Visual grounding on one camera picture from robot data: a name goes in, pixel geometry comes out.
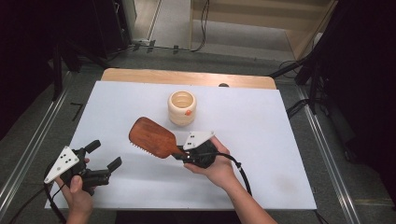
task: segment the gray carpet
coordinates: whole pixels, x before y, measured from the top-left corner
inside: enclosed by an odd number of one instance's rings
[[[222,74],[240,74],[265,76],[277,70],[281,62],[221,56],[207,53],[180,52],[173,55],[171,50],[155,49],[147,54],[144,49],[125,51],[110,62],[120,68],[149,68],[162,70],[210,72]],[[62,108],[53,121],[47,136],[35,156],[35,160],[23,179],[12,203],[10,204],[2,223],[8,223],[11,217],[41,187],[43,174],[47,165],[58,156],[64,146],[69,145],[74,131],[78,126],[78,118],[73,121],[78,107],[71,103],[85,104],[90,96],[93,84],[101,78],[103,70],[93,63],[85,63],[81,72],[74,74],[75,80],[66,95]],[[297,89],[292,79],[280,77],[276,85],[281,92],[285,108],[299,100]],[[52,87],[45,90],[21,116],[8,135],[0,142],[2,157],[0,158],[0,183],[3,185],[10,176],[13,167],[26,149],[35,128],[46,113],[52,96]],[[391,210],[391,204],[380,205],[362,203],[363,199],[387,202],[389,196],[384,191],[377,174],[361,164],[351,164],[345,161],[343,149],[331,123],[325,116],[318,115],[323,132],[329,139],[334,157],[344,176],[346,184],[354,200],[361,202],[357,209],[362,223],[395,223],[396,213]],[[315,189],[314,197],[318,211],[329,223],[347,223],[343,210],[335,194],[323,162],[318,145],[307,121],[305,112],[300,111],[290,120],[291,127],[300,149],[304,167],[311,187]],[[44,209],[46,196],[40,194],[21,213],[18,223],[56,223],[57,217],[50,210]],[[318,223],[312,211],[269,211],[279,223]],[[90,223],[114,223],[116,211],[96,209]],[[189,223],[185,218],[180,223]]]

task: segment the metal strip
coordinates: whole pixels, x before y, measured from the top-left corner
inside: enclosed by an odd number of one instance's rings
[[[302,87],[297,86],[297,91],[299,92],[299,96],[301,99],[308,98],[306,91]],[[330,179],[332,180],[332,184],[334,186],[335,193],[337,194],[338,201],[340,202],[341,207],[344,211],[347,223],[361,223],[355,205],[349,195],[349,191],[347,190],[347,186],[343,180],[343,177],[341,176],[340,171],[338,170],[338,167],[332,156],[332,152],[323,134],[323,131],[320,128],[318,118],[316,115],[312,114],[312,111],[309,109],[309,105],[306,105],[304,109],[305,114],[309,120],[309,124],[311,125],[312,131],[314,132],[314,136],[317,140],[320,153],[323,157],[324,163],[326,164]]]
[[[14,171],[8,178],[6,184],[2,187],[0,193],[0,222],[3,219],[6,211],[15,196],[20,184],[25,177],[30,165],[35,158],[35,154],[40,149],[41,143],[47,135],[48,130],[52,122],[54,121],[56,115],[58,114],[64,98],[68,93],[68,89],[74,81],[75,76],[71,72],[67,72],[64,76],[64,90],[61,92],[58,100],[52,102],[47,110],[46,115],[41,120],[38,128],[35,130],[35,134],[29,142],[29,145],[24,150],[18,164],[15,166]]]

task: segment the brush head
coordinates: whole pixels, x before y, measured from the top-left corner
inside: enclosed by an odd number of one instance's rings
[[[139,118],[129,131],[129,140],[150,154],[165,159],[172,154],[186,155],[177,147],[175,135],[151,119]]]

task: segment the beige container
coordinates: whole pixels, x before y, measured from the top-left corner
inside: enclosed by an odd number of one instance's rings
[[[186,126],[195,119],[197,101],[188,91],[176,91],[169,96],[169,119],[178,126]]]

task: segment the white tabletop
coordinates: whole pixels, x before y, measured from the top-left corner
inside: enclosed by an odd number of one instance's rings
[[[192,124],[177,127],[167,117],[166,102],[172,92],[183,90],[195,95],[197,114]],[[173,132],[180,145],[190,131],[214,131],[242,162],[253,197],[263,208],[317,208],[279,91],[114,81],[96,82],[70,144],[78,149],[100,140],[102,145],[87,154],[92,170],[106,169],[121,156],[122,166],[112,174],[109,185],[96,188],[94,207],[233,209],[222,189],[185,169],[182,161],[159,159],[134,147],[128,133],[140,117]],[[55,197],[55,202],[67,207],[62,196]]]

